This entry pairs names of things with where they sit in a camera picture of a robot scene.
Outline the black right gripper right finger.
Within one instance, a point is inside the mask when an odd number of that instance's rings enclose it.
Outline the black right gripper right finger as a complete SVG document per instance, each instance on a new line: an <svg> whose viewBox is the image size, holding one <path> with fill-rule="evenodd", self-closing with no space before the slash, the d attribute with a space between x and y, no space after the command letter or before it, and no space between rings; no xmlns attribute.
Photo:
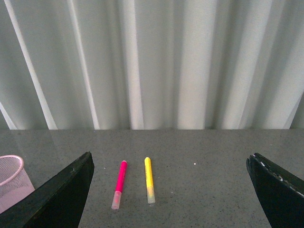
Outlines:
<svg viewBox="0 0 304 228"><path fill-rule="evenodd" d="M247 158L247 171L273 228L304 226L304 181L259 153Z"/></svg>

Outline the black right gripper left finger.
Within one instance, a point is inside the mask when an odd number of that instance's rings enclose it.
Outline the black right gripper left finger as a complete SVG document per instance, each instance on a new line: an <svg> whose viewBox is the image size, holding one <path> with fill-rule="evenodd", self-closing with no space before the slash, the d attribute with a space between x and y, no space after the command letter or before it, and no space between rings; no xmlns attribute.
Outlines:
<svg viewBox="0 0 304 228"><path fill-rule="evenodd" d="M0 215L2 228L77 228L91 181L94 163L85 152L26 198Z"/></svg>

